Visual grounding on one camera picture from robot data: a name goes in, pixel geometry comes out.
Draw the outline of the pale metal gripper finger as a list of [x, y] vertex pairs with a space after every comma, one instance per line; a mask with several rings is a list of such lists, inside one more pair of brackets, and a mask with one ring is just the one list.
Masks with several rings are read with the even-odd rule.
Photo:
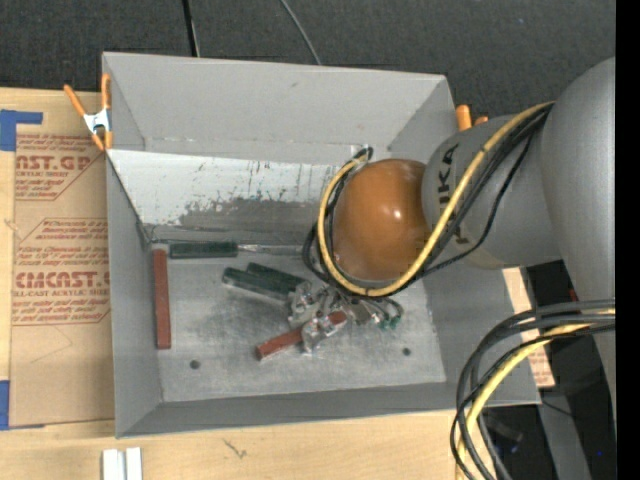
[[342, 326], [342, 313], [333, 312], [316, 316], [302, 326], [302, 348], [306, 353], [314, 349], [325, 339], [332, 337]]
[[327, 312], [331, 292], [322, 288], [312, 292], [310, 289], [297, 289], [290, 304], [288, 322], [290, 325], [303, 325], [318, 315]]

